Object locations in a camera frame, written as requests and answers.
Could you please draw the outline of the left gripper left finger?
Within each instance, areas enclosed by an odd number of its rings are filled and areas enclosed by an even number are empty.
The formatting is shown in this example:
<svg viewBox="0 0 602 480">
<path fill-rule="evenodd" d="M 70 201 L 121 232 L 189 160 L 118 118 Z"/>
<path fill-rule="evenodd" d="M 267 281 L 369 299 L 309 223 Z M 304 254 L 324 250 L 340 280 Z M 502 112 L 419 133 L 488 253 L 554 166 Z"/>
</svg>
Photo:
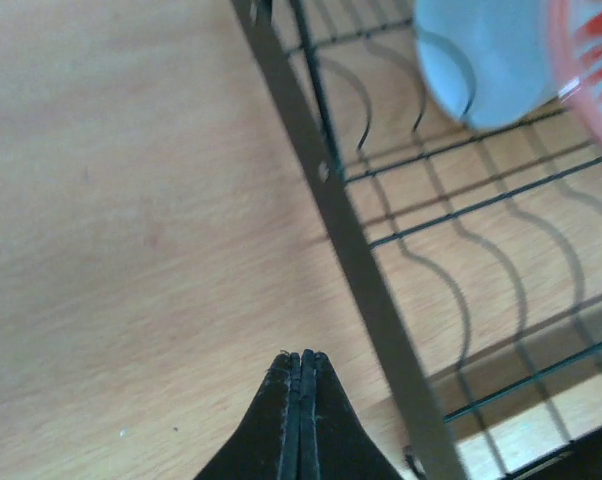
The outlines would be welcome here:
<svg viewBox="0 0 602 480">
<path fill-rule="evenodd" d="M 234 433 L 198 479 L 298 477 L 300 355 L 273 360 Z"/>
</svg>

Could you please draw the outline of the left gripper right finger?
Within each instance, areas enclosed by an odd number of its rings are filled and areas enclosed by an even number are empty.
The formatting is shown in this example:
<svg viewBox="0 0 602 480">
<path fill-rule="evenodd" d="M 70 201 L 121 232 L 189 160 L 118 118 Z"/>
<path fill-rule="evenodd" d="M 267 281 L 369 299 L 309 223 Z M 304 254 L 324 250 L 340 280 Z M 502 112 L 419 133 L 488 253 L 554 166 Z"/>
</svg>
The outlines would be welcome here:
<svg viewBox="0 0 602 480">
<path fill-rule="evenodd" d="M 300 479 L 399 479 L 401 474 L 366 433 L 329 359 L 301 357 Z"/>
</svg>

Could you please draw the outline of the black wire dish rack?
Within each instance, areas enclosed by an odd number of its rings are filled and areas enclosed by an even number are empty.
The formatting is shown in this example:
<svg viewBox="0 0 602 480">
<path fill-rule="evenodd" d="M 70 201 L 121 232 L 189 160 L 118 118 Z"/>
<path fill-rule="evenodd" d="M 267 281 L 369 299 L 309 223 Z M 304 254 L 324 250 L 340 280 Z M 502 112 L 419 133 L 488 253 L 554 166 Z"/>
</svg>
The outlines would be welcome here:
<svg viewBox="0 0 602 480">
<path fill-rule="evenodd" d="M 475 130 L 424 84 L 416 1 L 233 8 L 420 479 L 602 479 L 602 147 L 556 96 Z"/>
</svg>

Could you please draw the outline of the red patterned bowl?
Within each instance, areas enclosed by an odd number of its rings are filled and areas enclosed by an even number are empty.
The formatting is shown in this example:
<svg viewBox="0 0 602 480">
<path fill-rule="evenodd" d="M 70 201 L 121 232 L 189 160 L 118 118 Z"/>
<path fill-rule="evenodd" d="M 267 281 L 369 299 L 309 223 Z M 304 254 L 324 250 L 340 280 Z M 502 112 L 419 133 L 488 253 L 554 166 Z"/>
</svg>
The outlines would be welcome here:
<svg viewBox="0 0 602 480">
<path fill-rule="evenodd" d="M 602 1 L 554 0 L 546 10 L 558 97 L 602 146 Z"/>
</svg>

